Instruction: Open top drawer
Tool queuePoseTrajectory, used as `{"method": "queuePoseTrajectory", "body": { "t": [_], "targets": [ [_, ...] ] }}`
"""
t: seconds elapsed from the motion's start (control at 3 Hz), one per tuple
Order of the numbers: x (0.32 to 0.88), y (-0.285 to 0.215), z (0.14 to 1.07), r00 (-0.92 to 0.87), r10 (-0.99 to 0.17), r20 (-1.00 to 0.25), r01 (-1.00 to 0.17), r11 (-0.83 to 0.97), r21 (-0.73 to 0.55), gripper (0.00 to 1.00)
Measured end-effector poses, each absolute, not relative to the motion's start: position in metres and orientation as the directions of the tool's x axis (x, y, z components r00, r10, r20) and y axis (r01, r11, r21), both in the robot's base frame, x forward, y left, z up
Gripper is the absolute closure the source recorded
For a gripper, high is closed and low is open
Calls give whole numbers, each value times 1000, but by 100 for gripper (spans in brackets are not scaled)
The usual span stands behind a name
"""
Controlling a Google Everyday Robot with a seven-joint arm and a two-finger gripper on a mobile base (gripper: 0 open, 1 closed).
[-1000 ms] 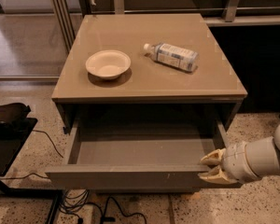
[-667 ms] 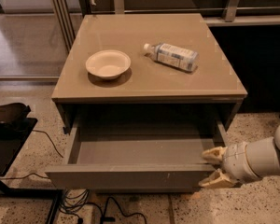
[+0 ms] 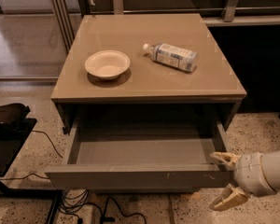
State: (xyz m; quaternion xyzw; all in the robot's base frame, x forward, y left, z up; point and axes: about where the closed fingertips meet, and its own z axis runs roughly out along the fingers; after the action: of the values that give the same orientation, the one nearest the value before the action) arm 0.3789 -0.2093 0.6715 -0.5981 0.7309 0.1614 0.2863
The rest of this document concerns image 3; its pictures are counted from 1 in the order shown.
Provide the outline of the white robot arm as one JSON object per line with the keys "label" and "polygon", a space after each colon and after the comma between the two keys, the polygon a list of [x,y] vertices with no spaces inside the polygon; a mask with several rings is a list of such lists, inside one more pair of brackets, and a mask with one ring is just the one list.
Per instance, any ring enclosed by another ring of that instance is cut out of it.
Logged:
{"label": "white robot arm", "polygon": [[264,197],[280,191],[280,150],[235,155],[213,152],[210,157],[233,170],[236,186],[228,184],[210,204],[214,211],[225,211],[246,203],[251,196]]}

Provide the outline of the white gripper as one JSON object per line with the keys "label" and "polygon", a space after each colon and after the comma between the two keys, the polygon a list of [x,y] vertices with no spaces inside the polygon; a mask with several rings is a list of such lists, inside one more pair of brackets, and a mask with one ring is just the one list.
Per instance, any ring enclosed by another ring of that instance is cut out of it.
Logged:
{"label": "white gripper", "polygon": [[214,211],[226,211],[248,201],[249,195],[263,197],[274,195],[276,191],[266,180],[263,168],[263,154],[256,152],[241,157],[230,152],[212,152],[210,157],[234,169],[234,179],[239,187],[228,184],[221,194],[210,204]]}

